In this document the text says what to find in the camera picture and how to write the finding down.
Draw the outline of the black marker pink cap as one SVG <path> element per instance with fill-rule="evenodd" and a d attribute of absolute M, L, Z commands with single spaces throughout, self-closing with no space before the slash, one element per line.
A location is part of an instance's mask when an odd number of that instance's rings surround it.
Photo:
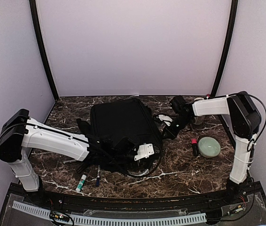
<path fill-rule="evenodd" d="M 198 147 L 197 139 L 192 138 L 191 139 L 191 144 L 192 144 L 193 155 L 194 156 L 199 156 L 200 152 L 199 152 L 199 147 Z"/>

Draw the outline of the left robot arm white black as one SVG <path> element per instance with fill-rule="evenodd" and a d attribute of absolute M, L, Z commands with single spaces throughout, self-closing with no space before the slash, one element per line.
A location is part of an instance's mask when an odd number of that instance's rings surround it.
<path fill-rule="evenodd" d="M 129 174 L 130 166 L 149 157 L 147 144 L 134 144 L 125 137 L 113 146 L 110 140 L 100 139 L 90 132 L 75 134 L 47 126 L 31 118 L 28 110 L 20 109 L 2 126 L 0 160 L 11 167 L 38 205 L 48 202 L 48 194 L 41 189 L 41 179 L 32 168 L 26 148 L 57 153 L 125 175 Z"/>

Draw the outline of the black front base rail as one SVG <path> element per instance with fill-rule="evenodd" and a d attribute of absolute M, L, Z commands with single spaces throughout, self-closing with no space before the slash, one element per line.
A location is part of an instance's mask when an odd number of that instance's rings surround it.
<path fill-rule="evenodd" d="M 226 193 L 224 190 L 206 194 L 153 199 L 108 199 L 50 191 L 45 191 L 44 193 L 53 201 L 55 210 L 68 213 L 83 212 L 85 210 L 156 211 L 188 209 L 190 211 L 211 211 L 227 205 L 227 203 L 223 201 L 223 196 Z"/>

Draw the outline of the white green glue stick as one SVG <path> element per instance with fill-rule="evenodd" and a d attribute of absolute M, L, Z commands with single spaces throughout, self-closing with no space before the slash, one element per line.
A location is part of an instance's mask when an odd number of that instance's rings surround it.
<path fill-rule="evenodd" d="M 82 187 L 85 183 L 85 180 L 86 180 L 87 176 L 86 175 L 82 175 L 81 178 L 80 178 L 80 181 L 75 189 L 76 192 L 80 192 L 82 190 Z"/>

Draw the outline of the black marker blue cap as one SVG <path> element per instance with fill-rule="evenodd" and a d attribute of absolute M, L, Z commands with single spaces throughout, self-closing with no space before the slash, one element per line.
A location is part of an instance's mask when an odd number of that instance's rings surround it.
<path fill-rule="evenodd" d="M 77 172 L 78 174 L 81 174 L 81 173 L 83 173 L 83 172 L 84 172 L 89 166 L 90 166 L 89 163 L 85 163 L 85 162 L 83 162 L 83 163 L 77 168 L 76 172 Z"/>

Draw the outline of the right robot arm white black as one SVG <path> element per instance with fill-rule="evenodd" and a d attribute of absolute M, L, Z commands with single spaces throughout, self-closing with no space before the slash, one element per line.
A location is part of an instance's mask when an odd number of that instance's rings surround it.
<path fill-rule="evenodd" d="M 235 135 L 236 145 L 233 168 L 229 180 L 241 184 L 247 178 L 252 164 L 253 146 L 262 130 L 259 128 L 262 117 L 253 102 L 254 96 L 246 91 L 219 97 L 206 97 L 186 102 L 182 96 L 174 97 L 170 105 L 176 118 L 162 131 L 163 138 L 175 139 L 194 117 L 206 115 L 229 115 Z"/>

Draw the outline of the black left corner post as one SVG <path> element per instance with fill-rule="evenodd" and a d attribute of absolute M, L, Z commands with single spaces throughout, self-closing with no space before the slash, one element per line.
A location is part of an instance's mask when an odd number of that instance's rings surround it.
<path fill-rule="evenodd" d="M 54 98 L 54 101 L 56 102 L 59 99 L 59 94 L 58 94 L 58 91 L 57 91 L 57 88 L 54 82 L 53 74 L 52 74 L 52 71 L 49 65 L 48 56 L 45 50 L 45 43 L 44 43 L 43 36 L 42 36 L 40 19 L 39 19 L 38 10 L 37 10 L 37 1 L 29 0 L 29 5 L 30 5 L 32 23 L 34 27 L 35 37 L 36 37 L 41 61 L 43 64 L 43 68 L 45 71 L 45 75 L 46 75 L 52 96 Z"/>

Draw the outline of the black student backpack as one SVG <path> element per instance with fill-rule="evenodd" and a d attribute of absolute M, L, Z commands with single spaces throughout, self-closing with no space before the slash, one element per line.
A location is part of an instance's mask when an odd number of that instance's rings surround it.
<path fill-rule="evenodd" d="M 152 111 L 137 98 L 118 100 L 110 103 L 94 105 L 90 110 L 90 122 L 80 118 L 76 120 L 81 134 L 89 142 L 94 143 L 90 153 L 83 161 L 91 165 L 95 162 L 96 150 L 115 152 L 114 147 L 124 137 L 129 137 L 138 144 L 153 144 L 155 154 L 147 159 L 141 159 L 143 167 L 137 171 L 119 172 L 133 178 L 145 169 L 149 169 L 149 176 L 155 172 L 161 163 L 162 136 L 152 117 Z"/>

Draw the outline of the black right corner post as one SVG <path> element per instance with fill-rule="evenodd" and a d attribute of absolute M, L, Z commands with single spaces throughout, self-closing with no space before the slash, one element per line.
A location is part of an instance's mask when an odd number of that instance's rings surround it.
<path fill-rule="evenodd" d="M 229 49 L 230 49 L 230 45 L 231 45 L 231 40 L 232 40 L 232 36 L 233 36 L 233 32 L 234 32 L 234 25 L 235 25 L 235 20 L 236 20 L 236 15 L 237 15 L 237 8 L 238 8 L 238 0 L 232 0 L 231 1 L 231 7 L 230 7 L 230 13 L 229 13 L 229 19 L 228 19 L 228 25 L 227 25 L 227 30 L 226 30 L 226 36 L 225 36 L 225 41 L 224 41 L 224 46 L 223 46 L 221 58 L 219 61 L 219 66 L 218 66 L 218 70 L 216 73 L 216 77 L 215 77 L 213 87 L 212 87 L 212 90 L 210 93 L 211 96 L 213 96 L 213 97 L 215 97 L 217 92 L 218 92 L 218 88 L 219 88 L 219 85 L 221 83 L 223 72 L 225 69 L 225 65 L 226 65 L 226 61 L 227 61 L 227 57 L 228 57 Z"/>

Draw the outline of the white ceramic mug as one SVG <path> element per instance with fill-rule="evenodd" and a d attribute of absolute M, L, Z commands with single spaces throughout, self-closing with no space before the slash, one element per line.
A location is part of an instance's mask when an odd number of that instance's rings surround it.
<path fill-rule="evenodd" d="M 201 125 L 204 121 L 204 116 L 195 116 L 193 119 L 194 125 Z"/>

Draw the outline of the white pen blue cap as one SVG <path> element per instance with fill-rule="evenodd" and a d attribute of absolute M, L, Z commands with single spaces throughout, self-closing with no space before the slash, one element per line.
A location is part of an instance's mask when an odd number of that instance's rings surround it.
<path fill-rule="evenodd" d="M 95 185 L 96 187 L 99 187 L 99 185 L 100 185 L 100 175 L 101 175 L 101 167 L 100 167 L 100 165 L 98 165 L 96 185 Z"/>

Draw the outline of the pale green ceramic bowl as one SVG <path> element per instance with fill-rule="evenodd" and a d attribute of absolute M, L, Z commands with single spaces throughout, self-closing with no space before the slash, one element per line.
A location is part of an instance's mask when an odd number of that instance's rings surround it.
<path fill-rule="evenodd" d="M 205 158 L 214 158 L 221 152 L 219 142 L 212 137 L 203 137 L 198 142 L 199 152 Z"/>

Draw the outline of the black corner post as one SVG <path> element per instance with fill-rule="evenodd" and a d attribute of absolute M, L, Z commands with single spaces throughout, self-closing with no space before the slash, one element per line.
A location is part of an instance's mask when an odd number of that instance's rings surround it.
<path fill-rule="evenodd" d="M 58 91 L 57 91 L 57 88 L 54 82 L 53 74 L 52 74 L 52 71 L 49 65 L 48 56 L 45 50 L 45 43 L 44 43 L 43 36 L 42 36 L 40 19 L 39 19 L 38 10 L 37 10 L 37 1 L 29 0 L 29 5 L 30 5 L 32 23 L 34 27 L 35 37 L 36 37 L 41 61 L 43 64 L 43 68 L 45 71 L 45 75 L 46 75 L 52 96 L 54 98 L 54 101 L 56 102 L 59 99 L 59 94 L 58 94 Z"/>
<path fill-rule="evenodd" d="M 233 36 L 233 32 L 234 32 L 234 25 L 235 25 L 235 20 L 236 20 L 236 15 L 237 15 L 237 8 L 238 8 L 238 0 L 232 0 L 231 1 L 231 7 L 230 7 L 230 13 L 229 13 L 229 19 L 228 19 L 228 25 L 227 25 L 227 30 L 226 30 L 226 36 L 225 36 L 225 41 L 224 41 L 224 46 L 223 46 L 221 58 L 219 61 L 219 66 L 218 66 L 218 70 L 216 73 L 216 77 L 215 77 L 213 87 L 212 87 L 212 90 L 210 93 L 211 96 L 213 96 L 213 97 L 215 97 L 217 92 L 218 92 L 218 88 L 219 88 L 219 85 L 221 83 L 223 72 L 225 69 L 225 65 L 226 65 L 226 61 L 227 61 L 227 57 L 228 57 L 229 49 L 230 49 L 230 45 L 231 45 L 231 40 L 232 40 L 232 36 Z"/>

